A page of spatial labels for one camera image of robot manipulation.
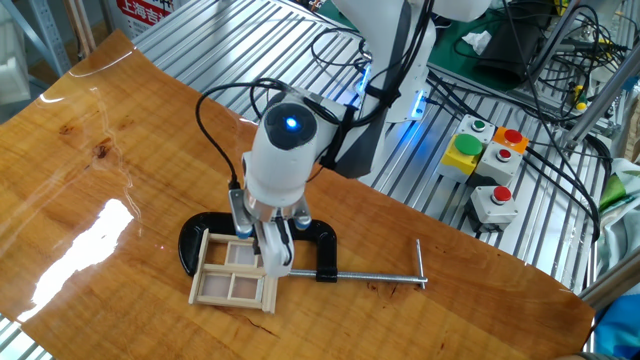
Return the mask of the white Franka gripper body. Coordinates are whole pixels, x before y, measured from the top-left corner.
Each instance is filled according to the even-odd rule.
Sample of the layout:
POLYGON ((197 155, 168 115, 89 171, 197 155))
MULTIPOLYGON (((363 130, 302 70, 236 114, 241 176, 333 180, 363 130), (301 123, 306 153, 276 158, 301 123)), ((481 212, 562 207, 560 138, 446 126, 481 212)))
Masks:
POLYGON ((257 238, 266 274, 274 278, 287 276, 294 260, 294 244, 285 220, 259 222, 257 238))

